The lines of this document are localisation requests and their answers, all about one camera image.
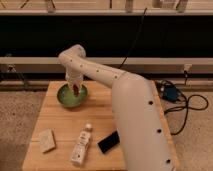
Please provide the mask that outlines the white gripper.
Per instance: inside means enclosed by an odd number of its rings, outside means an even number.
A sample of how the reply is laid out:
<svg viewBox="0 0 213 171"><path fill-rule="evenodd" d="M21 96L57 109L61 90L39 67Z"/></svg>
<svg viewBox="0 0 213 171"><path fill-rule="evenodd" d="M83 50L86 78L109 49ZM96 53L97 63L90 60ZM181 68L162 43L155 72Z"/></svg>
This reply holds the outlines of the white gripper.
<svg viewBox="0 0 213 171"><path fill-rule="evenodd" d="M80 90L82 88L83 75L80 72L77 72L72 69L67 69L65 79L71 90L74 90L74 89Z"/></svg>

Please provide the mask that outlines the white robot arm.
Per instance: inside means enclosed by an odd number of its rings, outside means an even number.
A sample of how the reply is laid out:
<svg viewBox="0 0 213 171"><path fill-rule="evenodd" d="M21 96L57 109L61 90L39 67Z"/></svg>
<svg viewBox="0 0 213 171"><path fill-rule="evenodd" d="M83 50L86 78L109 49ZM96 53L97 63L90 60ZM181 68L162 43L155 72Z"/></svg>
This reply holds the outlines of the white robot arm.
<svg viewBox="0 0 213 171"><path fill-rule="evenodd" d="M176 171L148 79L86 59L80 45L58 56L68 79L81 86L85 75L111 89L112 112L127 171Z"/></svg>

